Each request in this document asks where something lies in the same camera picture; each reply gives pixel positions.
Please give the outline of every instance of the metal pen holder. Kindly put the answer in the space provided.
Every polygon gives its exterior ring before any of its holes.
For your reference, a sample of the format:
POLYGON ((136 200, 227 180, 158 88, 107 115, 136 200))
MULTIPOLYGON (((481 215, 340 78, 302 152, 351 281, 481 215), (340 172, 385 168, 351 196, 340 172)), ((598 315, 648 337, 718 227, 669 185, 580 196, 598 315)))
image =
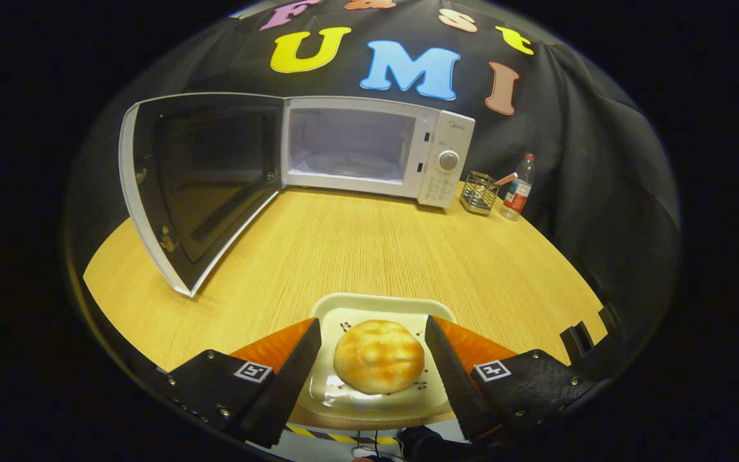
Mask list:
POLYGON ((464 189, 461 191, 461 204, 466 211, 487 216, 495 202, 498 201, 498 190, 495 179, 486 173, 469 172, 466 175, 464 189))

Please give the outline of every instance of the water bottle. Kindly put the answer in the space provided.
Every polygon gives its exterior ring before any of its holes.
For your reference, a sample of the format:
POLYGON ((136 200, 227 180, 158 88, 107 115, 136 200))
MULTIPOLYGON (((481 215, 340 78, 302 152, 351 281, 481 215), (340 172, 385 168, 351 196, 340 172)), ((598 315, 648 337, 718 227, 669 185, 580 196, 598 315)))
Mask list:
POLYGON ((507 184, 507 196, 504 198, 504 206, 501 214, 510 220, 517 220, 526 203, 526 197, 532 189, 534 182, 534 155, 526 153, 524 160, 515 169, 517 178, 507 184))

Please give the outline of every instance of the plate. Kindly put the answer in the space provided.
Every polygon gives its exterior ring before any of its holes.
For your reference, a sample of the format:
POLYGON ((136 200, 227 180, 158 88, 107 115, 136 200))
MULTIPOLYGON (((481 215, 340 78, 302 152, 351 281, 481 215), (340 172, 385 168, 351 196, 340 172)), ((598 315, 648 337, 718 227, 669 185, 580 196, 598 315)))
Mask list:
POLYGON ((390 421, 428 418, 452 410, 435 360, 423 340, 428 315, 455 322, 439 302, 416 298, 332 293, 313 307, 321 323, 321 348, 298 403, 323 417, 390 421), (332 359, 338 339, 358 322, 383 319, 407 328, 423 346, 423 372, 409 388, 390 395, 365 395, 338 378, 332 359))

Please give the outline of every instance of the yellow and black tape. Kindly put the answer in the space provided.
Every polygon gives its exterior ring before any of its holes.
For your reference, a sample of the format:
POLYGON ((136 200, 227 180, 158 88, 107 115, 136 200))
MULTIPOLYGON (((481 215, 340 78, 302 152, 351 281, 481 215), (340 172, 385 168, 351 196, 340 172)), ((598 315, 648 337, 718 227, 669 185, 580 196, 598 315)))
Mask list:
MULTIPOLYGON (((287 432, 293 432, 296 435, 308 436, 308 438, 319 438, 321 440, 328 440, 328 441, 340 441, 342 443, 349 443, 352 445, 373 445, 375 444, 375 438, 366 438, 365 436, 361 436, 361 438, 352 438, 352 436, 334 435, 332 433, 316 432, 315 430, 308 430, 306 428, 295 427, 293 425, 284 425, 284 430, 287 432)), ((396 440, 395 438, 378 438, 378 444, 379 445, 396 445, 398 444, 398 440, 396 440)))

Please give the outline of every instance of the microwave button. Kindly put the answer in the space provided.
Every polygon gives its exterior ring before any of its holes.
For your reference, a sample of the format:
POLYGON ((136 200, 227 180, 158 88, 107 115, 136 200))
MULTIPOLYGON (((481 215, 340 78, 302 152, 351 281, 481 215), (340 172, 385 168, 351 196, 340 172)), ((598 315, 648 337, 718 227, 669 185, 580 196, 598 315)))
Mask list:
POLYGON ((458 160, 457 152, 454 152, 453 150, 445 150, 437 158, 437 163, 442 167, 442 169, 449 171, 458 165, 458 160))

